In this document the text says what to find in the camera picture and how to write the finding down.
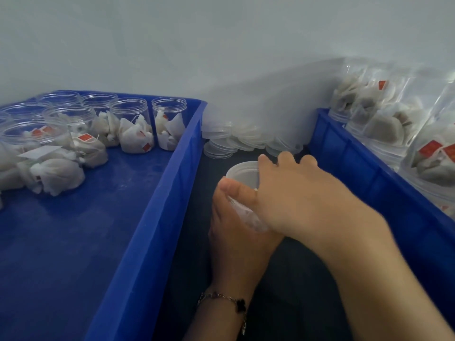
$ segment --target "bracelet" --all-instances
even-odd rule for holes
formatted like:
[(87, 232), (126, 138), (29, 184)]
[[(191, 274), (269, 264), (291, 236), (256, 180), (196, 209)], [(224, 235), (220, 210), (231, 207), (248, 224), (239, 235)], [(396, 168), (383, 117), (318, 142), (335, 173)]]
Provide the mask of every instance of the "bracelet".
[(217, 292), (213, 292), (213, 293), (202, 292), (201, 296), (199, 297), (199, 300), (197, 301), (197, 306), (199, 306), (199, 304), (201, 304), (207, 298), (210, 298), (210, 299), (224, 298), (224, 299), (228, 299), (229, 301), (233, 302), (235, 304), (236, 313), (243, 314), (242, 335), (245, 335), (245, 329), (247, 329), (247, 307), (245, 304), (245, 299), (235, 299), (235, 298), (225, 296), (224, 294), (219, 294)]

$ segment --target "person's right hand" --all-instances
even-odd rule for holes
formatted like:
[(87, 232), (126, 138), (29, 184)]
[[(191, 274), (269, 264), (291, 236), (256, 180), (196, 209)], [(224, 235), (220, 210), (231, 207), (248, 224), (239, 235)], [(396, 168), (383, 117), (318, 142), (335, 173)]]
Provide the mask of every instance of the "person's right hand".
[(225, 177), (218, 187), (276, 232), (301, 241), (323, 259), (344, 256), (341, 248), (358, 243), (392, 239), (382, 216), (321, 170), (311, 155), (300, 164), (289, 152), (278, 156), (277, 165), (263, 154), (258, 161), (258, 191)]

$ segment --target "dark table surface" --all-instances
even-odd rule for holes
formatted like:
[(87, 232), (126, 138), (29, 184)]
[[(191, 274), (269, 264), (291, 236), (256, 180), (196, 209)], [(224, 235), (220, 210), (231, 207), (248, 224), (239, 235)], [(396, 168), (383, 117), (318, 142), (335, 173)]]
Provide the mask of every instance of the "dark table surface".
[[(202, 155), (156, 322), (154, 341), (177, 341), (185, 335), (197, 299), (211, 280), (207, 233), (213, 191), (232, 166), (257, 160), (261, 153), (267, 154), (263, 150), (238, 151), (224, 160)], [(299, 242), (284, 239), (272, 256), (251, 302), (243, 339), (352, 340), (332, 276), (322, 261)]]

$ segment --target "blue bin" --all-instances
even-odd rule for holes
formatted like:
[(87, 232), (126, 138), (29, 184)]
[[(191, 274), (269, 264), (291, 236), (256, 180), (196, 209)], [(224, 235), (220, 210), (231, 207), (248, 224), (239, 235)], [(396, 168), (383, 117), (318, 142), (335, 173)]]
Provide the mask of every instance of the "blue bin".
[(455, 222), (318, 109), (309, 144), (324, 171), (381, 213), (414, 274), (455, 329)]
[[(144, 98), (151, 112), (156, 96), (119, 97)], [(2, 193), (1, 340), (151, 339), (204, 145), (207, 103), (187, 105), (174, 152), (156, 137), (145, 154), (108, 148), (75, 190)]]

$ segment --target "white wall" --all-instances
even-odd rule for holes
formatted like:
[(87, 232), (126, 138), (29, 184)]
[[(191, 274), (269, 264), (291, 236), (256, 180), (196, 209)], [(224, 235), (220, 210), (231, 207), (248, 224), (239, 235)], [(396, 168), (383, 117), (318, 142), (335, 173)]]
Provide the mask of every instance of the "white wall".
[(455, 67), (454, 10), (455, 0), (0, 0), (0, 103), (54, 89), (178, 95), (234, 119), (301, 110), (309, 132), (333, 58)]

